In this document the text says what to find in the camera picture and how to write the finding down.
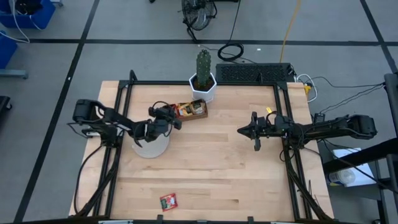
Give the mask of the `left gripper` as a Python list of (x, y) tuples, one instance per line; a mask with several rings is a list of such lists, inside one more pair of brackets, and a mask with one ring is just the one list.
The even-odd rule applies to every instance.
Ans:
[(178, 116), (173, 112), (170, 105), (161, 106), (158, 108), (149, 107), (149, 115), (155, 119), (164, 119), (171, 124), (175, 129), (181, 130), (182, 122), (178, 119)]

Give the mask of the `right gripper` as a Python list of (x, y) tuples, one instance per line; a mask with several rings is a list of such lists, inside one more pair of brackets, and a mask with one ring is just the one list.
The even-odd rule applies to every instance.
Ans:
[[(275, 118), (283, 118), (283, 116), (280, 115), (276, 111), (273, 111), (273, 112), (267, 114), (266, 116), (262, 116), (262, 117), (258, 117), (257, 113), (254, 111), (254, 112), (252, 112), (252, 116), (251, 116), (251, 124), (253, 126), (249, 124), (247, 126), (244, 126), (244, 127), (238, 129), (238, 133), (239, 134), (251, 135), (252, 139), (254, 140), (254, 150), (255, 151), (259, 151), (261, 149), (261, 140), (260, 140), (260, 138), (262, 136), (260, 136), (260, 128), (264, 124), (264, 118), (269, 119), (270, 115), (275, 115)], [(278, 129), (280, 129), (282, 131), (282, 136), (283, 136), (285, 134), (285, 131), (282, 128), (278, 128)]]

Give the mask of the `orange mango tea packet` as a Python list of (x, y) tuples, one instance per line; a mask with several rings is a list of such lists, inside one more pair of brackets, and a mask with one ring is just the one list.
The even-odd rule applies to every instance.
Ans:
[(180, 103), (177, 105), (177, 112), (179, 116), (187, 117), (193, 114), (190, 103)]

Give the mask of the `wooden tea organizer box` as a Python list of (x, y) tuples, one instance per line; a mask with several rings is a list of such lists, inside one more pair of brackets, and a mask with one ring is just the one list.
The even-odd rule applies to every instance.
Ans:
[(191, 116), (187, 116), (187, 117), (179, 116), (178, 119), (181, 122), (184, 122), (184, 121), (190, 121), (190, 120), (194, 120), (194, 119), (207, 118), (208, 117), (208, 109), (207, 109), (207, 104), (206, 104), (205, 100), (204, 100), (204, 102), (205, 102), (205, 112), (203, 114), (197, 114), (197, 115), (192, 114)]

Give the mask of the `brown tea packet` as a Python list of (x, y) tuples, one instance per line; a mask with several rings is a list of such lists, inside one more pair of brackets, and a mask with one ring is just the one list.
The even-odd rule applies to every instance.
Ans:
[(205, 112), (205, 102), (203, 100), (192, 101), (190, 107), (194, 115), (203, 114)]

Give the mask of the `white hexagonal plant pot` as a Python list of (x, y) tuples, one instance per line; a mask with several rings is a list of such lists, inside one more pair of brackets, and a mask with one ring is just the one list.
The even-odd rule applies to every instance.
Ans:
[(211, 102), (214, 99), (216, 88), (217, 88), (217, 81), (212, 73), (210, 73), (210, 78), (213, 81), (211, 88), (208, 91), (199, 91), (194, 88), (194, 79), (196, 78), (197, 74), (194, 73), (189, 78), (189, 84), (192, 90), (192, 98), (194, 100), (205, 100), (207, 103)]

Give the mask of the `round woven placemat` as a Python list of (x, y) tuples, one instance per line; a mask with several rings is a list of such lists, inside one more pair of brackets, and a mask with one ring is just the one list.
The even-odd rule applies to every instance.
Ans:
[(155, 141), (147, 142), (146, 138), (147, 125), (138, 124), (132, 135), (132, 149), (143, 158), (153, 159), (163, 154), (169, 146), (170, 138), (165, 134), (160, 135)]

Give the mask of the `green cactus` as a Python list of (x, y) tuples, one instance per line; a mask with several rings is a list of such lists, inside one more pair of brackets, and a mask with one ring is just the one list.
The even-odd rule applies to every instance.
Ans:
[(211, 55), (203, 49), (197, 55), (197, 90), (207, 91), (210, 78)]

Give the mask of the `black floor fan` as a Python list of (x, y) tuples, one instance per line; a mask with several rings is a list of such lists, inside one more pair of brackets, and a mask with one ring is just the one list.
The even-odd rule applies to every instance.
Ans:
[(205, 29), (218, 13), (214, 0), (181, 0), (183, 23), (194, 43), (198, 40), (193, 31)]

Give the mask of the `black side rack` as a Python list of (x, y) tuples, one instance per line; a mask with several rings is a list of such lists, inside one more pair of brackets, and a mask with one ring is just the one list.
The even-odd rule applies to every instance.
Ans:
[(385, 90), (389, 100), (392, 119), (396, 137), (384, 141), (377, 145), (354, 152), (338, 159), (326, 162), (324, 170), (328, 174), (347, 168), (355, 168), (359, 165), (385, 159), (389, 176), (386, 178), (376, 178), (376, 186), (379, 195), (375, 198), (379, 210), (379, 218), (373, 221), (373, 224), (387, 224), (388, 216), (386, 212), (386, 198), (384, 190), (390, 190), (393, 193), (393, 199), (398, 213), (398, 71), (384, 75)]

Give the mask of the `white box with roll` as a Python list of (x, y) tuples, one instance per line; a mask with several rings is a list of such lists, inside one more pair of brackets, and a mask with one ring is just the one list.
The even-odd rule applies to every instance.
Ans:
[(360, 185), (371, 185), (376, 182), (368, 164), (362, 164), (345, 170), (339, 170), (327, 174), (326, 182), (330, 186), (342, 185), (344, 187), (355, 187)]

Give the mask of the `large blue bin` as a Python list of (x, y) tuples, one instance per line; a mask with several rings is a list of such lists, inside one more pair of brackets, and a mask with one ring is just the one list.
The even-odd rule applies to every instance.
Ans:
[(55, 6), (50, 0), (40, 0), (39, 3), (41, 3), (42, 9), (38, 9), (33, 15), (16, 12), (13, 16), (12, 13), (0, 10), (0, 23), (7, 28), (19, 26), (21, 29), (45, 29), (55, 12)]

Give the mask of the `small blue bin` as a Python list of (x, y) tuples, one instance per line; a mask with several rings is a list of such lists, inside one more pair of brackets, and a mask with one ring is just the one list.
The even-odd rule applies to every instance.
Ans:
[(16, 41), (6, 37), (5, 34), (3, 30), (0, 30), (0, 69), (6, 68), (17, 50)]

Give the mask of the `black aluminium table frame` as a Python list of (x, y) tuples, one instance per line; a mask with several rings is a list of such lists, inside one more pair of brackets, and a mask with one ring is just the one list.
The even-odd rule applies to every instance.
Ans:
[[(148, 107), (161, 100), (168, 103), (191, 101), (188, 81), (136, 81), (131, 86), (129, 111), (135, 121), (146, 120)], [(105, 188), (98, 212), (113, 219), (292, 222), (306, 218), (305, 206), (295, 187), (297, 207), (292, 210), (285, 164), (279, 159), (279, 138), (262, 138), (262, 149), (236, 129), (250, 122), (252, 111), (264, 116), (275, 110), (273, 86), (226, 85), (216, 89), (207, 118), (187, 121), (180, 131), (173, 129), (169, 146), (155, 159), (143, 159), (132, 148), (134, 141), (124, 136), (118, 175), (113, 189)], [(300, 151), (308, 187), (319, 206), (333, 217), (330, 196), (316, 154)], [(160, 197), (176, 194), (178, 207), (162, 212)]]

